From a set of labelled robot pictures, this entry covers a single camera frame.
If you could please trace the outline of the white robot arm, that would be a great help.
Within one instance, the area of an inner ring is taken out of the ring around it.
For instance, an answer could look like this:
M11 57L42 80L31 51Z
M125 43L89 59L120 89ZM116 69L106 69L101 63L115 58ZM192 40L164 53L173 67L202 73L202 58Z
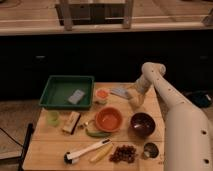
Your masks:
M153 85L168 107L165 119L164 171L213 171L211 123L206 114L165 78L164 64L145 62L133 87L139 107Z

